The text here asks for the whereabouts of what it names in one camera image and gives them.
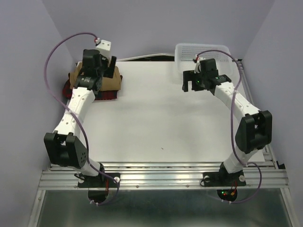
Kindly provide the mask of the tan brown skirt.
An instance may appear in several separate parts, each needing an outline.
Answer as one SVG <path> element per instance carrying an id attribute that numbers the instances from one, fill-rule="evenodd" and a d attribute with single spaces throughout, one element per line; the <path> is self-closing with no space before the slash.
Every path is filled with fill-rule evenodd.
<path id="1" fill-rule="evenodd" d="M 70 72 L 69 75 L 69 81 L 70 81 L 70 87 L 73 88 L 73 85 L 77 79 L 78 73 L 80 69 L 82 68 L 82 62 L 79 62 L 76 69 L 72 72 Z M 100 91 L 111 91 L 111 90 L 120 90 L 121 89 L 121 75 L 119 72 L 119 68 L 115 66 L 113 78 L 103 78 L 102 79 L 102 86 Z"/>

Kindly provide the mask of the white plastic basket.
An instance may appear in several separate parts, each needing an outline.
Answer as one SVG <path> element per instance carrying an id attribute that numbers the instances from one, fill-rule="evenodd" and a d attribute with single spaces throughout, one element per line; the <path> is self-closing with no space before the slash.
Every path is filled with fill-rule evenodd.
<path id="1" fill-rule="evenodd" d="M 193 59 L 195 59 L 196 55 L 200 52 L 207 50 L 220 50 L 231 54 L 229 48 L 225 45 L 180 43 L 175 46 L 174 62 L 178 72 L 178 79 L 181 82 L 183 81 L 183 71 L 193 70 L 196 66 Z M 206 52 L 199 55 L 199 59 L 215 59 L 220 75 L 225 74 L 231 76 L 233 74 L 232 59 L 224 53 Z"/>

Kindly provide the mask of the red black plaid skirt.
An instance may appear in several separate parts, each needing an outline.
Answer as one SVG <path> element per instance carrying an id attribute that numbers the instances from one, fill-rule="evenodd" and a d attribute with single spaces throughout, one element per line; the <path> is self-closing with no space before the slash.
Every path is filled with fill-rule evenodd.
<path id="1" fill-rule="evenodd" d="M 68 79 L 62 89 L 63 96 L 70 100 L 72 96 L 72 89 L 70 88 L 70 80 Z M 96 101 L 106 101 L 106 100 L 115 100 L 117 99 L 117 90 L 108 90 L 108 91 L 99 91 L 98 95 L 96 96 Z"/>

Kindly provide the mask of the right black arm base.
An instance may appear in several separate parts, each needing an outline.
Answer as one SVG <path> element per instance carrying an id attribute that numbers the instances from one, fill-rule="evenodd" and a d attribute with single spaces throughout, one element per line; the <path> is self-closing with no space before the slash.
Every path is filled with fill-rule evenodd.
<path id="1" fill-rule="evenodd" d="M 221 200 L 234 202 L 238 196 L 238 187 L 246 186 L 246 180 L 243 171 L 234 174 L 204 172 L 200 185 L 218 188 L 217 195 Z"/>

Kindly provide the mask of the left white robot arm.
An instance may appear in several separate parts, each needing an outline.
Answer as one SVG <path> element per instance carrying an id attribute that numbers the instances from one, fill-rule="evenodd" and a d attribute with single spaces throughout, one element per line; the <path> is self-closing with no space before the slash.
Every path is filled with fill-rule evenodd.
<path id="1" fill-rule="evenodd" d="M 52 164 L 71 167 L 80 172 L 79 179 L 101 186 L 108 177 L 101 163 L 89 158 L 88 137 L 83 122 L 95 100 L 103 78 L 112 78 L 116 57 L 108 59 L 97 49 L 83 51 L 82 67 L 74 82 L 69 103 L 63 104 L 63 117 L 52 133 L 44 136 L 45 147 Z"/>

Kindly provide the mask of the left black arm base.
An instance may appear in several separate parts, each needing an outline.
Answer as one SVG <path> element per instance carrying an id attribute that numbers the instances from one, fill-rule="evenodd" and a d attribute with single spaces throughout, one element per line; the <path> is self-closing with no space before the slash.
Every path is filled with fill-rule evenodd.
<path id="1" fill-rule="evenodd" d="M 102 175 L 84 176 L 83 174 L 74 174 L 78 179 L 78 188 L 88 189 L 88 199 L 91 204 L 101 206 L 110 203 L 116 195 L 110 198 L 109 189 L 117 188 L 116 183 Z"/>

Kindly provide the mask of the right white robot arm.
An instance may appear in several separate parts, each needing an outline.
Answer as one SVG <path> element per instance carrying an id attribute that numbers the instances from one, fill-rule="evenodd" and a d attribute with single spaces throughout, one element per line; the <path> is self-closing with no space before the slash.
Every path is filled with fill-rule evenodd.
<path id="1" fill-rule="evenodd" d="M 182 90 L 187 92 L 191 84 L 194 91 L 211 92 L 230 109 L 231 120 L 239 123 L 237 131 L 231 132 L 232 153 L 217 172 L 205 172 L 201 183 L 204 187 L 245 186 L 243 168 L 272 140 L 272 114 L 251 104 L 227 75 L 219 74 L 215 59 L 199 58 L 195 63 L 194 70 L 183 72 Z"/>

